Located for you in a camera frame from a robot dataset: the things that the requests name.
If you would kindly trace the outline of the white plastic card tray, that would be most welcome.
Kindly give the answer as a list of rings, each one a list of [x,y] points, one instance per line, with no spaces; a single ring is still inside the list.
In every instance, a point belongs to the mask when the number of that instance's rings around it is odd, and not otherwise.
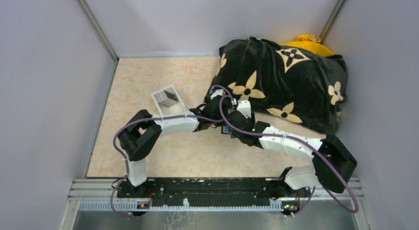
[[[174,85],[151,93],[160,115],[178,115],[188,111]]]

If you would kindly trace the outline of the black leather card holder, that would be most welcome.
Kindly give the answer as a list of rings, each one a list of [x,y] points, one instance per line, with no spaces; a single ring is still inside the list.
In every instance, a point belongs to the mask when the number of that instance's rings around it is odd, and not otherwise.
[[[221,129],[221,133],[229,135],[230,134],[229,127],[228,126],[223,126],[222,129]]]

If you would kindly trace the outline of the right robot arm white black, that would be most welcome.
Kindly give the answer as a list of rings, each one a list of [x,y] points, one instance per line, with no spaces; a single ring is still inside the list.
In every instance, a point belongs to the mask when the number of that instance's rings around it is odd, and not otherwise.
[[[308,138],[281,131],[274,126],[247,118],[239,111],[227,115],[232,135],[248,146],[282,151],[307,163],[300,168],[288,168],[282,173],[278,190],[292,196],[297,189],[321,185],[334,193],[346,189],[357,160],[335,135]]]

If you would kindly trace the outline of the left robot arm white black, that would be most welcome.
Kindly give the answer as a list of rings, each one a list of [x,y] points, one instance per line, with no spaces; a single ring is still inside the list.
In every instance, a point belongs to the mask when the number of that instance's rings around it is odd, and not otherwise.
[[[134,117],[113,137],[113,146],[124,158],[126,174],[114,188],[119,198],[145,197],[148,186],[145,158],[151,153],[158,138],[176,134],[207,130],[222,126],[221,95],[178,115],[152,115],[146,109]]]

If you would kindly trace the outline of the black floral plush blanket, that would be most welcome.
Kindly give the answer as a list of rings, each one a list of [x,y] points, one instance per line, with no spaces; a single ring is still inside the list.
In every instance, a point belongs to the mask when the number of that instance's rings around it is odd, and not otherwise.
[[[227,88],[248,100],[255,112],[271,114],[321,134],[338,130],[346,99],[348,70],[341,55],[250,37],[219,49],[219,67],[211,88]]]

